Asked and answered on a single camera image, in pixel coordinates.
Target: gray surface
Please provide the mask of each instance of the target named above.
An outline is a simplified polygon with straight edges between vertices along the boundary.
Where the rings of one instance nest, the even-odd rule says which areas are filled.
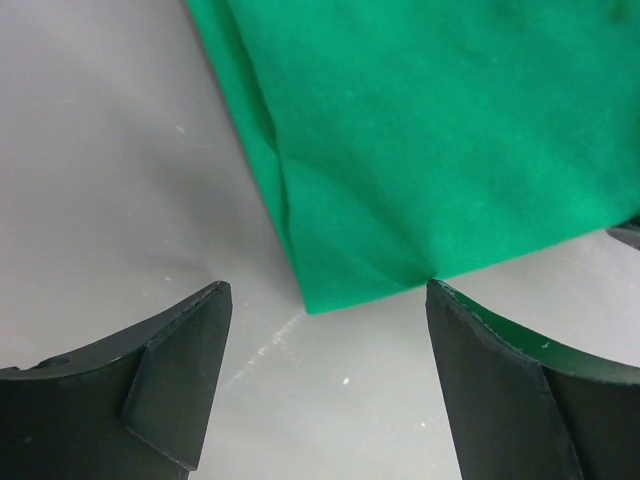
[[[191,478],[460,478],[424,292],[304,314],[178,0],[8,0],[0,45],[0,366],[227,280],[234,318]],[[454,285],[640,365],[639,257],[599,234]]]

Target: black curved object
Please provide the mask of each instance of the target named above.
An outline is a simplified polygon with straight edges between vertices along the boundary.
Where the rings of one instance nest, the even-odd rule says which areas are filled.
[[[447,285],[427,287],[464,480],[640,479],[640,369],[580,352]]]
[[[231,319],[214,283],[103,340],[0,370],[0,478],[182,480],[198,466]]]
[[[616,240],[640,250],[640,216],[617,227],[607,229],[607,233]]]

